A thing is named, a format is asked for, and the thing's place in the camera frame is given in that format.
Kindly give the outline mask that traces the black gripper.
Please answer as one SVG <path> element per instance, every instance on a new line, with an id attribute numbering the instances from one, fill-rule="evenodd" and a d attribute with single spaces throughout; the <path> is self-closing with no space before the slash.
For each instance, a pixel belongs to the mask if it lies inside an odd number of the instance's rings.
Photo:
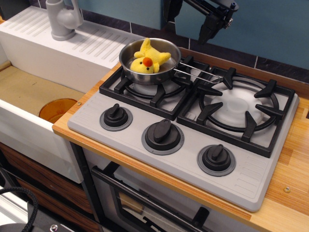
<path id="1" fill-rule="evenodd" d="M 215 5 L 206 0 L 184 0 L 184 2 L 206 16 L 200 29 L 198 44 L 205 44 L 221 29 L 229 27 L 233 21 L 233 13 L 239 9 L 234 0 L 212 0 Z M 183 0 L 163 0 L 163 17 L 166 22 L 174 22 L 182 4 Z"/>

